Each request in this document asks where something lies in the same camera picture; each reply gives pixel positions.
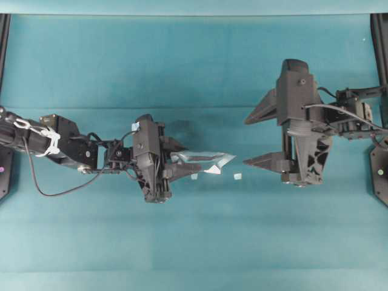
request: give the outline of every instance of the white zip tie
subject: white zip tie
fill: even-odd
[[[37,157],[47,156],[47,155],[55,155],[60,152],[60,149],[58,148],[58,141],[61,139],[61,135],[56,133],[51,127],[47,126],[45,127],[35,127],[32,126],[27,120],[17,118],[16,121],[13,123],[14,126],[16,126],[19,129],[26,129],[31,130],[41,136],[44,136],[45,138],[50,139],[50,145],[46,149],[46,151],[40,155],[36,155]]]

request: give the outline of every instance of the plastic bag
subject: plastic bag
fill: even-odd
[[[191,152],[183,150],[172,152],[171,160],[176,163],[196,163],[201,164],[202,172],[211,174],[221,174],[221,169],[236,156],[220,152]]]

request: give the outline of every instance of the black bracket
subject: black bracket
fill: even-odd
[[[375,48],[376,65],[380,85],[388,84],[388,13],[370,15],[370,29]],[[381,120],[388,128],[388,94],[381,96]]]
[[[7,52],[10,20],[10,14],[0,14],[0,92],[4,71],[5,53]],[[0,199],[5,197],[9,191],[12,161],[13,150],[0,145]]]
[[[372,171],[373,191],[388,206],[388,137],[380,142],[369,154]]]

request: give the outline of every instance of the teal fabric surface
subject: teal fabric surface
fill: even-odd
[[[378,84],[368,15],[14,16],[8,109],[58,113],[106,139],[151,113],[191,150],[237,158],[154,205],[124,175],[41,197],[17,155],[0,204],[0,290],[386,290],[388,209],[372,194],[370,141],[335,138],[324,184],[305,189],[242,164],[281,148],[275,121],[243,121],[285,58],[331,90]],[[35,161],[46,192],[90,178]]]
[[[264,16],[388,12],[385,0],[2,0],[1,13],[59,15]]]

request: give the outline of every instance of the cable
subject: cable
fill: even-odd
[[[132,133],[134,133],[134,132],[128,132],[128,133],[126,133],[126,134],[121,138],[120,142],[118,142],[118,143],[114,146],[114,148],[113,148],[113,150],[112,150],[111,157],[113,156],[113,153],[116,152],[116,149],[122,144],[123,140],[124,140],[127,136],[129,136],[129,134],[132,134]],[[108,160],[110,160],[110,158],[111,158],[111,157],[109,157],[109,159],[107,159],[107,161],[105,162],[105,164],[104,164],[104,166],[102,167],[102,169],[101,169],[101,170],[100,170],[100,171],[99,171],[92,179],[90,179],[90,180],[87,181],[86,183],[84,183],[84,184],[82,184],[82,185],[80,185],[80,186],[71,188],[71,189],[69,189],[69,190],[66,190],[66,191],[63,191],[63,192],[56,193],[56,194],[46,194],[46,193],[44,193],[44,192],[39,188],[38,180],[36,179],[35,167],[34,167],[34,163],[33,163],[33,161],[32,161],[32,157],[31,157],[30,150],[29,150],[29,148],[28,148],[27,140],[26,140],[26,138],[25,138],[24,136],[22,137],[22,139],[23,139],[23,142],[24,142],[25,152],[28,154],[28,161],[30,162],[32,180],[33,180],[33,182],[34,182],[34,184],[35,184],[35,187],[36,187],[36,189],[38,190],[38,192],[39,192],[40,194],[42,194],[43,196],[46,196],[46,197],[54,197],[54,196],[61,196],[61,195],[69,194],[69,193],[75,192],[75,191],[77,191],[77,190],[79,190],[79,189],[81,189],[81,188],[84,188],[84,187],[90,185],[92,182],[94,182],[94,181],[95,181],[95,180],[103,173],[103,171],[105,170],[105,167],[106,167],[106,165],[107,165],[107,163],[108,163]]]
[[[327,108],[327,109],[332,109],[332,110],[336,110],[336,111],[339,111],[339,112],[342,112],[342,113],[345,113],[371,127],[375,127],[376,129],[380,129],[382,132],[388,132],[388,129],[385,129],[384,127],[380,127],[364,118],[361,118],[359,116],[357,116],[356,114],[346,110],[346,109],[342,109],[341,107],[337,107],[337,106],[334,106],[334,105],[328,105],[328,104],[311,104],[311,105],[305,105],[304,108],[312,108],[312,107],[322,107],[322,108]]]
[[[385,147],[385,146],[381,145],[381,144],[378,142],[378,140],[376,139],[376,134],[371,133],[371,134],[370,134],[370,139],[372,140],[373,144],[374,144],[376,147],[378,147],[379,149],[382,149],[382,150],[388,152],[388,147]]]
[[[32,161],[32,157],[31,157],[31,153],[30,153],[30,150],[28,149],[28,144],[27,144],[27,140],[25,139],[25,137],[23,136],[22,137],[23,139],[23,142],[24,142],[24,147],[25,147],[25,151],[27,152],[28,154],[28,161],[30,162],[30,168],[31,168],[31,175],[32,175],[32,180],[34,181],[34,184],[35,184],[35,187],[36,189],[38,190],[38,192],[40,194],[42,194],[43,196],[47,196],[47,197],[54,197],[54,196],[60,196],[60,195],[64,195],[64,194],[68,194],[68,193],[72,193],[74,191],[77,191],[81,188],[84,188],[88,185],[90,185],[92,182],[94,182],[95,179],[97,179],[101,174],[102,174],[102,171],[104,170],[104,168],[102,168],[97,175],[95,175],[91,180],[87,181],[86,183],[80,185],[80,186],[77,186],[77,187],[74,187],[74,188],[71,188],[69,190],[66,190],[66,191],[63,191],[63,192],[59,192],[59,193],[56,193],[56,194],[46,194],[44,193],[40,188],[39,188],[39,185],[38,185],[38,181],[36,180],[36,174],[35,174],[35,168],[34,168],[34,163]]]
[[[336,98],[336,96],[332,92],[330,92],[328,89],[326,89],[325,87],[319,87],[319,88],[317,88],[317,90],[323,91],[323,92],[329,94],[331,97]]]

